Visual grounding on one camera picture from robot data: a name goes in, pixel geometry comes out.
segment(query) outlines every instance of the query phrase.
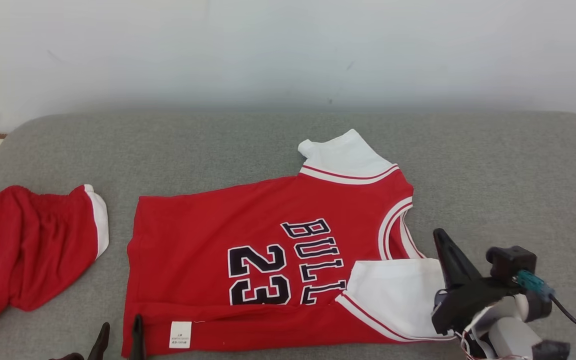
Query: black cable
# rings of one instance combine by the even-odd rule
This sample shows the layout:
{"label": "black cable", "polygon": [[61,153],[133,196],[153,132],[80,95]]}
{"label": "black cable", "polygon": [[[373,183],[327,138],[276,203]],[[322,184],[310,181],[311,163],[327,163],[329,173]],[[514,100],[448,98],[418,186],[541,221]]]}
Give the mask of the black cable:
{"label": "black cable", "polygon": [[560,303],[559,300],[557,300],[557,298],[555,297],[555,295],[550,294],[550,300],[552,300],[553,303],[555,303],[555,305],[559,308],[559,310],[561,310],[562,313],[564,313],[564,315],[567,316],[568,319],[570,319],[570,321],[572,321],[574,323],[574,325],[576,325],[576,319],[574,316],[572,316],[570,314],[570,312],[568,312],[568,310],[566,310],[566,308],[564,307],[564,305],[562,305],[562,303]]}

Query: white fabric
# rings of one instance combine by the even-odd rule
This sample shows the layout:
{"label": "white fabric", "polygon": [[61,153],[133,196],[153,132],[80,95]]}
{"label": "white fabric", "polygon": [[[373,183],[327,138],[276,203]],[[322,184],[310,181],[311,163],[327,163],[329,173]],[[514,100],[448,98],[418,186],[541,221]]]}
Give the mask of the white fabric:
{"label": "white fabric", "polygon": [[452,334],[439,335],[431,320],[435,294],[445,287],[436,259],[357,261],[335,300],[393,340],[452,340]]}
{"label": "white fabric", "polygon": [[109,244],[108,210],[106,209],[106,202],[95,193],[92,185],[85,184],[84,190],[92,203],[92,214],[94,225],[96,225],[96,258],[94,258],[96,260],[106,251]]}
{"label": "white fabric", "polygon": [[297,150],[306,157],[304,166],[342,176],[372,177],[393,166],[379,156],[354,129],[326,142],[304,140]]}

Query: gray table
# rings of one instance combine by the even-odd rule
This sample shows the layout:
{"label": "gray table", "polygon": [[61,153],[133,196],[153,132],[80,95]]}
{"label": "gray table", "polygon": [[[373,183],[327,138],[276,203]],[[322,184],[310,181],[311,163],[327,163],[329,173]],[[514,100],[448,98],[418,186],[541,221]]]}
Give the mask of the gray table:
{"label": "gray table", "polygon": [[[120,358],[128,280],[126,244],[140,195],[173,196],[297,173],[297,144],[355,128],[414,185],[406,217],[417,246],[434,256],[445,228],[482,271],[491,246],[537,253],[537,273],[576,315],[576,114],[97,114],[40,118],[0,146],[0,191],[22,185],[66,194],[82,183],[107,203],[110,246],[75,284],[34,312],[0,316],[0,360],[87,355],[110,322],[106,358]],[[573,344],[558,310],[532,324]],[[459,360],[456,342],[348,344],[167,359]]]}

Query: cable connector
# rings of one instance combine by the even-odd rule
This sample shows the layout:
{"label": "cable connector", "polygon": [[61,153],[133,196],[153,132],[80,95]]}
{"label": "cable connector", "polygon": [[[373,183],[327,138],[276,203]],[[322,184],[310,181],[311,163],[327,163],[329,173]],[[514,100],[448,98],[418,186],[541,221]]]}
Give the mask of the cable connector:
{"label": "cable connector", "polygon": [[526,290],[532,290],[537,293],[542,301],[550,303],[551,295],[555,296],[555,289],[548,286],[546,281],[541,280],[534,273],[526,270],[520,270],[516,275],[516,283]]}

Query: clothing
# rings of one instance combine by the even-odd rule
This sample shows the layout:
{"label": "clothing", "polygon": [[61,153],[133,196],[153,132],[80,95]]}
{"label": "clothing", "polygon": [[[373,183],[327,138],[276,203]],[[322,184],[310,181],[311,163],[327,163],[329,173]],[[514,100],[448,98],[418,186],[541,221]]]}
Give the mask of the clothing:
{"label": "clothing", "polygon": [[70,194],[0,192],[0,312],[30,312],[70,286],[108,247],[108,214],[90,185]]}
{"label": "clothing", "polygon": [[[413,187],[397,164],[354,130],[325,143],[306,140],[298,150],[307,160],[297,176],[139,198],[127,249],[124,357],[137,314],[149,354],[439,337],[430,312],[441,267],[418,251],[404,223]],[[418,311],[407,308],[424,306],[422,321],[359,315],[377,304],[364,295],[379,292],[355,292],[379,283],[371,276],[384,279],[385,268],[395,269],[390,291],[407,292],[392,305],[413,317]],[[423,281],[413,284],[415,276]],[[407,332],[389,337],[375,321]],[[176,326],[190,339],[173,343]]]}

